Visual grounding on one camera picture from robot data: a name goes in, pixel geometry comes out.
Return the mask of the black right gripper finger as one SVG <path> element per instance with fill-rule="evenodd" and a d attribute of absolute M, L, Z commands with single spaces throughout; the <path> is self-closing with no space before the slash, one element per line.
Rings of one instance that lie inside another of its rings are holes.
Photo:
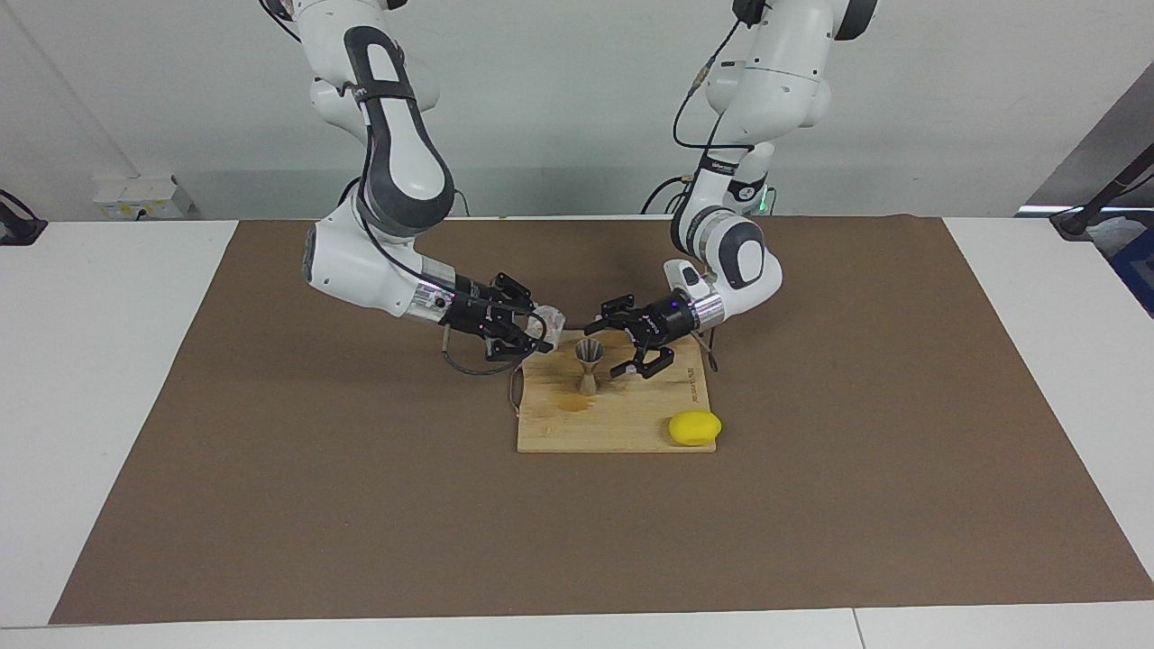
<path fill-rule="evenodd" d="M 485 358 L 487 361 L 518 361 L 533 353 L 549 353 L 555 349 L 555 340 L 540 322 L 529 324 L 500 324 L 485 335 Z"/>
<path fill-rule="evenodd" d="M 529 288 L 507 274 L 490 279 L 490 308 L 504 313 L 533 313 L 537 304 Z"/>

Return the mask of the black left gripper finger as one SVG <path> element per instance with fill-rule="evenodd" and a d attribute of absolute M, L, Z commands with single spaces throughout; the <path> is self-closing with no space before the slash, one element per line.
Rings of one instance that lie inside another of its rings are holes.
<path fill-rule="evenodd" d="M 640 311 L 636 308 L 632 293 L 602 303 L 597 318 L 584 328 L 586 336 L 593 336 L 602 330 L 621 330 L 630 336 L 642 331 Z"/>
<path fill-rule="evenodd" d="M 609 376 L 616 379 L 627 374 L 639 375 L 650 379 L 659 372 L 669 367 L 675 358 L 672 343 L 676 337 L 669 335 L 658 335 L 644 338 L 629 337 L 634 348 L 632 357 L 627 361 L 621 361 L 609 370 Z"/>

